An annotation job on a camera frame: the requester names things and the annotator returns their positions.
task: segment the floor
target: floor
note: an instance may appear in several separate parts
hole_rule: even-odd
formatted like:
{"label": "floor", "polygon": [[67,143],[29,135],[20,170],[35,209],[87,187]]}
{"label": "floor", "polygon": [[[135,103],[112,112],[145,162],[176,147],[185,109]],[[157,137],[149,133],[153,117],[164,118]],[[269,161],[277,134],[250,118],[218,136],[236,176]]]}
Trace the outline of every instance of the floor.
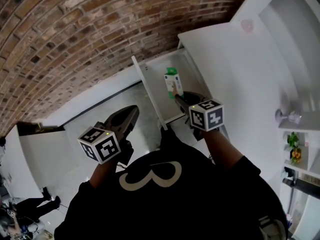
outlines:
{"label": "floor", "polygon": [[[88,127],[94,126],[96,122],[104,122],[113,112],[130,105],[137,105],[140,115],[133,132],[127,138],[134,149],[129,164],[159,147],[161,135],[157,126],[158,117],[142,83],[107,100],[65,125],[64,128],[71,144],[72,155],[77,167],[67,175],[60,177],[55,184],[48,186],[52,195],[61,198],[61,204],[63,205],[60,206],[59,210],[54,210],[40,218],[45,223],[45,228],[49,232],[53,233],[55,228],[64,220],[68,211],[66,207],[69,206],[70,201],[78,192],[79,185],[91,177],[97,166],[97,163],[89,159],[83,152],[77,141],[78,137]],[[181,119],[180,123],[179,121],[175,122],[174,127],[178,129],[179,124],[183,125],[183,122],[184,119]],[[190,138],[183,130],[181,131],[181,136],[185,141],[188,141],[188,138]]]}

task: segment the printed logo on shirt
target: printed logo on shirt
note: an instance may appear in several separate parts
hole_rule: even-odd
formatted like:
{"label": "printed logo on shirt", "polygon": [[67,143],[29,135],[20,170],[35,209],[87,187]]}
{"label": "printed logo on shirt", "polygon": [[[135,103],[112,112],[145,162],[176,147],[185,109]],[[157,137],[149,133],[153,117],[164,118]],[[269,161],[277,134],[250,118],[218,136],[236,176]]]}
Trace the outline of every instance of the printed logo on shirt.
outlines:
{"label": "printed logo on shirt", "polygon": [[174,170],[175,170],[174,175],[169,179],[160,178],[151,169],[149,171],[149,173],[142,180],[140,180],[139,182],[136,182],[136,183],[128,183],[126,181],[126,177],[128,176],[128,173],[122,174],[119,177],[120,186],[126,191],[136,191],[136,190],[143,188],[149,181],[152,180],[159,187],[169,188],[179,180],[179,178],[181,176],[181,172],[182,172],[182,166],[177,161],[155,163],[155,164],[151,164],[150,166],[165,165],[165,164],[171,164],[174,166]]}

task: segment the person in black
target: person in black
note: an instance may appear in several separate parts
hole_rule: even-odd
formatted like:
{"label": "person in black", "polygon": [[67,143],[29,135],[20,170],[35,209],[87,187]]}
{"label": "person in black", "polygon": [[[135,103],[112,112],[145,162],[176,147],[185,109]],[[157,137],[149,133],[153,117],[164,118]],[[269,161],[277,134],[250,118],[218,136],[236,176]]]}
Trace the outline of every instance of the person in black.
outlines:
{"label": "person in black", "polygon": [[54,201],[51,200],[51,196],[45,187],[43,189],[42,198],[28,198],[19,202],[18,204],[13,204],[13,223],[12,225],[5,226],[4,228],[11,235],[20,235],[22,233],[26,233],[28,232],[28,226],[38,223],[41,216],[58,209],[60,203],[61,200],[58,196],[55,197]]}
{"label": "person in black", "polygon": [[99,164],[54,238],[287,239],[277,195],[223,134],[202,133],[215,164],[171,129],[161,135],[160,150],[121,172],[121,154]]}

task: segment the brick wall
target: brick wall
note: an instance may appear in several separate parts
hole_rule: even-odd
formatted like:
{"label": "brick wall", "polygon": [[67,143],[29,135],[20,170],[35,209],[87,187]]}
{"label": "brick wall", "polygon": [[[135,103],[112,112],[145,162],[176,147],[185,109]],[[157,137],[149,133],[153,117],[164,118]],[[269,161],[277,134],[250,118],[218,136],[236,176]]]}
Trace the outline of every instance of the brick wall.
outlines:
{"label": "brick wall", "polygon": [[0,136],[98,81],[227,22],[244,0],[0,0]]}

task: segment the black shirt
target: black shirt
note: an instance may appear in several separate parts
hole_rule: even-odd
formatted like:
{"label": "black shirt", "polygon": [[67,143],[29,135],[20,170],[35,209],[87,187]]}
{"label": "black shirt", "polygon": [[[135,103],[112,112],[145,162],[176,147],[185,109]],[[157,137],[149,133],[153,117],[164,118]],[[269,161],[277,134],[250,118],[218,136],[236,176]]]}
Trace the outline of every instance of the black shirt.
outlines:
{"label": "black shirt", "polygon": [[287,236],[281,203],[259,174],[246,157],[221,173],[186,144],[151,152],[97,189],[82,183],[54,238],[264,239],[270,227]]}

